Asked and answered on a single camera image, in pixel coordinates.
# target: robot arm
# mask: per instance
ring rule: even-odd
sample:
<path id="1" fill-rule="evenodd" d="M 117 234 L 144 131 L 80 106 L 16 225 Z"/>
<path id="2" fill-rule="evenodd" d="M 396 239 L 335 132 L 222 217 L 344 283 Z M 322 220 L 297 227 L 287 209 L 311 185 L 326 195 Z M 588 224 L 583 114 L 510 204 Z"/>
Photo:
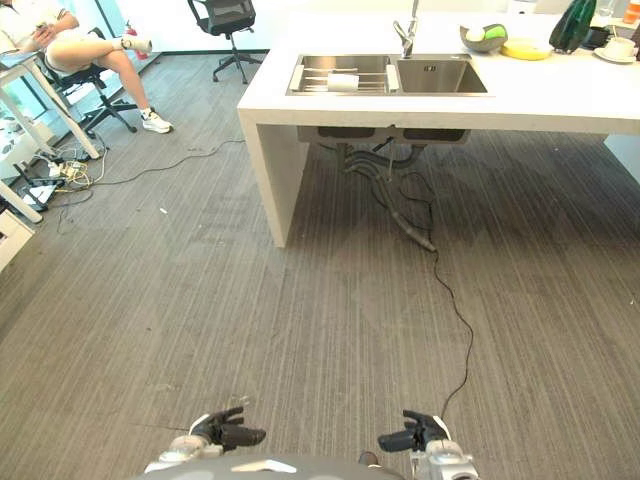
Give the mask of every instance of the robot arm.
<path id="1" fill-rule="evenodd" d="M 144 473 L 175 467 L 198 458 L 219 457 L 237 447 L 259 444 L 267 434 L 264 430 L 241 427 L 244 418 L 232 418 L 243 410 L 243 407 L 236 407 L 198 418 L 189 428 L 189 434 L 174 439 L 157 461 L 147 465 Z"/>
<path id="2" fill-rule="evenodd" d="M 479 480 L 471 455 L 451 440 L 449 429 L 436 416 L 403 410 L 411 419 L 405 430 L 378 437 L 386 452 L 411 449 L 409 459 L 414 480 Z"/>

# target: fire extinguisher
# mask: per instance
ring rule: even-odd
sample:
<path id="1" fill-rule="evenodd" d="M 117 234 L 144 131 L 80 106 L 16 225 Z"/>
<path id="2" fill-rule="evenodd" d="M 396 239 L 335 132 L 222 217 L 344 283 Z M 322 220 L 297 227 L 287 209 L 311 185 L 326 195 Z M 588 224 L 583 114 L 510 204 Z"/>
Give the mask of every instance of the fire extinguisher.
<path id="1" fill-rule="evenodd" d="M 138 32 L 135 31 L 135 29 L 131 26 L 128 20 L 127 20 L 127 29 L 124 31 L 124 33 L 126 33 L 127 35 L 133 35 L 134 37 L 138 35 Z M 134 51 L 136 52 L 136 57 L 138 57 L 138 60 L 146 60 L 147 58 L 149 58 L 149 55 L 147 55 L 144 52 L 139 52 L 138 50 L 134 50 Z"/>

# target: countertop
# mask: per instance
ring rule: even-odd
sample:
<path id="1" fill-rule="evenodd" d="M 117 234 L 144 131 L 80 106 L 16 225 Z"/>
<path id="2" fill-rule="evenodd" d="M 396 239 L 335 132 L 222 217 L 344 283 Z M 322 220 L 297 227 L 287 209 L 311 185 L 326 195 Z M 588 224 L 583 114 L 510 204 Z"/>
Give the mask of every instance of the countertop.
<path id="1" fill-rule="evenodd" d="M 400 54 L 392 23 L 409 12 L 292 15 L 238 110 L 264 125 L 336 125 L 547 130 L 640 134 L 640 62 L 609 63 L 589 50 L 526 61 L 469 51 L 459 25 L 503 23 L 510 38 L 547 40 L 558 15 L 419 15 L 414 54 L 469 53 L 487 97 L 287 96 L 301 54 Z"/>

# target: sink basin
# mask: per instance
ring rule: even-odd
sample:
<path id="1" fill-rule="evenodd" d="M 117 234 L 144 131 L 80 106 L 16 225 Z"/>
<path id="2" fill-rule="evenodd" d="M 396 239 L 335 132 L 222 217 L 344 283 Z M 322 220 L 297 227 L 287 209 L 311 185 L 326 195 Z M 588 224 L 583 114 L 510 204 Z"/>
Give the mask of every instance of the sink basin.
<path id="1" fill-rule="evenodd" d="M 289 90 L 295 95 L 383 95 L 397 86 L 389 55 L 305 55 L 298 59 Z"/>
<path id="2" fill-rule="evenodd" d="M 287 95 L 485 96 L 467 54 L 301 55 Z"/>
<path id="3" fill-rule="evenodd" d="M 467 55 L 421 55 L 398 59 L 404 93 L 425 95 L 487 93 Z"/>

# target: white kitchen island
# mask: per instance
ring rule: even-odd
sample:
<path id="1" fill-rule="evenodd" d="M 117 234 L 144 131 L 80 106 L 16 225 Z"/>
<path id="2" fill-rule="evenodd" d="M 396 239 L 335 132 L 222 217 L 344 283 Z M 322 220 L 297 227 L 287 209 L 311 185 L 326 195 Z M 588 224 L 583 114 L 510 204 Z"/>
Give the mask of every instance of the white kitchen island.
<path id="1" fill-rule="evenodd" d="M 590 51 L 528 62 L 474 54 L 459 25 L 503 23 L 511 38 L 548 39 L 555 15 L 423 13 L 414 54 L 471 53 L 488 96 L 288 96 L 299 55 L 399 54 L 397 19 L 408 12 L 292 16 L 238 105 L 276 246 L 284 247 L 308 145 L 297 126 L 449 128 L 640 135 L 640 63 L 618 65 Z"/>

